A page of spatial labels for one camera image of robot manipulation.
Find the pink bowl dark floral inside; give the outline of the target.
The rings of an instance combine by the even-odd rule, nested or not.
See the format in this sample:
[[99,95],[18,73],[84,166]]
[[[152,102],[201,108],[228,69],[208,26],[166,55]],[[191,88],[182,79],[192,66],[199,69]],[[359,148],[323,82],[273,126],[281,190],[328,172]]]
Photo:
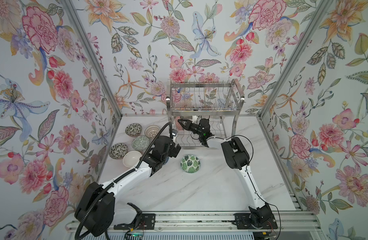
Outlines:
[[179,120],[181,119],[181,117],[175,117],[175,126],[176,126],[176,129],[178,131],[183,131],[183,127],[181,126],[181,124],[179,123]]

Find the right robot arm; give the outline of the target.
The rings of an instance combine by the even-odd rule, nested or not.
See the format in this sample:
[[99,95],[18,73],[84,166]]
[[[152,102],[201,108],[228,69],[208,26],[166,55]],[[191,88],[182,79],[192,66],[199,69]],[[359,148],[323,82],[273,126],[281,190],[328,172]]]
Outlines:
[[264,200],[254,180],[250,167],[252,156],[240,140],[242,136],[217,137],[211,133],[208,119],[200,119],[197,124],[191,120],[178,119],[178,123],[184,130],[198,135],[202,146],[222,150],[226,164],[235,170],[248,198],[249,216],[243,217],[242,220],[253,229],[275,229],[276,220],[270,208],[271,204]]

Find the stainless steel dish rack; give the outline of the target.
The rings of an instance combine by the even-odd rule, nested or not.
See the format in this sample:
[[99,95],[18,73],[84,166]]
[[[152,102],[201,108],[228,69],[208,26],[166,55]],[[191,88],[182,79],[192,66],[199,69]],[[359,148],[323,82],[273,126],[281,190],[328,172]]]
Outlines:
[[[210,130],[215,136],[233,136],[244,102],[245,95],[238,79],[217,83],[167,83],[167,112],[175,130],[175,117],[196,124],[200,119],[209,119]],[[198,135],[186,130],[178,131],[177,141],[186,149],[201,147]]]

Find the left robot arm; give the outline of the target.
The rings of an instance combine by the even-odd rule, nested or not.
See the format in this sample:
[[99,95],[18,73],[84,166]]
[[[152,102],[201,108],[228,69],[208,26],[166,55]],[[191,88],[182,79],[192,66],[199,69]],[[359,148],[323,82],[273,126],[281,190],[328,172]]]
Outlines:
[[175,137],[156,137],[151,149],[130,170],[103,184],[90,184],[75,212],[75,218],[80,223],[75,239],[107,234],[112,225],[125,227],[129,232],[137,229],[143,212],[135,204],[121,203],[122,195],[157,173],[166,160],[177,157],[180,150]]

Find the green leaf patterned bowl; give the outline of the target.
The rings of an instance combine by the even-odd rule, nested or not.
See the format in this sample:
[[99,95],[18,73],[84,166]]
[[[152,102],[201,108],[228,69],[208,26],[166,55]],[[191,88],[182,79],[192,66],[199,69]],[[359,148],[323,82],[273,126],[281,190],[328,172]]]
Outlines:
[[186,173],[196,173],[201,168],[200,159],[194,155],[186,155],[181,160],[181,168]]

